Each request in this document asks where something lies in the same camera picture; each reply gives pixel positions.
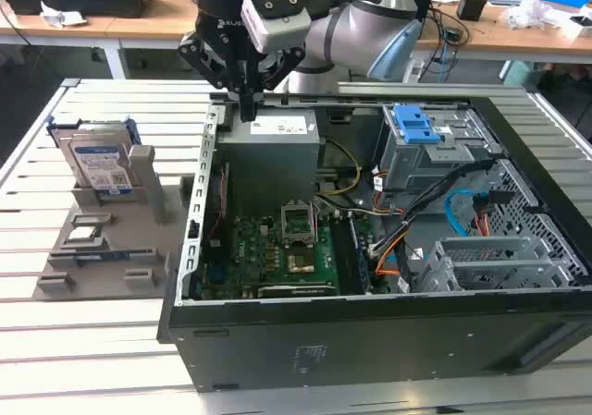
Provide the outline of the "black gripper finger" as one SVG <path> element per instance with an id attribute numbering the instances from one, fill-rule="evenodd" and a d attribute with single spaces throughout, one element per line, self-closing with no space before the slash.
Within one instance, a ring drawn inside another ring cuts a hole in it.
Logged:
<path id="1" fill-rule="evenodd" d="M 263 104 L 264 92 L 272 92 L 305 58 L 305 46 L 282 49 L 267 55 L 256 67 L 254 112 Z"/>
<path id="2" fill-rule="evenodd" d="M 182 37 L 178 52 L 212 86 L 228 91 L 243 122 L 255 120 L 257 52 L 245 31 L 191 31 Z"/>

